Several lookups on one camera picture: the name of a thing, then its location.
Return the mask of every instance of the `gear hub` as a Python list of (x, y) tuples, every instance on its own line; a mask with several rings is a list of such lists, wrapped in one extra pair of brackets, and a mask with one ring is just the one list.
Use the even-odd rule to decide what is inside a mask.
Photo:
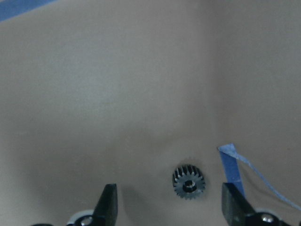
[(205, 181), (202, 172), (193, 165), (182, 165), (173, 173), (174, 191), (185, 199), (195, 199), (205, 189)]

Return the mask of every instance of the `black gear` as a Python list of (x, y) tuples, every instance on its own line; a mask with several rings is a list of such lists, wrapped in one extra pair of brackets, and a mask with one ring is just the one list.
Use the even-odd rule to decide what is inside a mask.
[(175, 169), (173, 174), (174, 191), (185, 199), (195, 199), (205, 189), (202, 172), (193, 165), (182, 165)]

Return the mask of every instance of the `beige backdrop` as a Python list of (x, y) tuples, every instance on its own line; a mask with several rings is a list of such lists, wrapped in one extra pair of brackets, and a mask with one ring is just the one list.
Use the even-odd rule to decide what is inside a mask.
[[(59, 0), (0, 23), (0, 222), (64, 225), (117, 183), (117, 226), (227, 225), (229, 142), (301, 205), (301, 2)], [(178, 198), (197, 164), (207, 190)], [(297, 225), (241, 165), (255, 207)]]

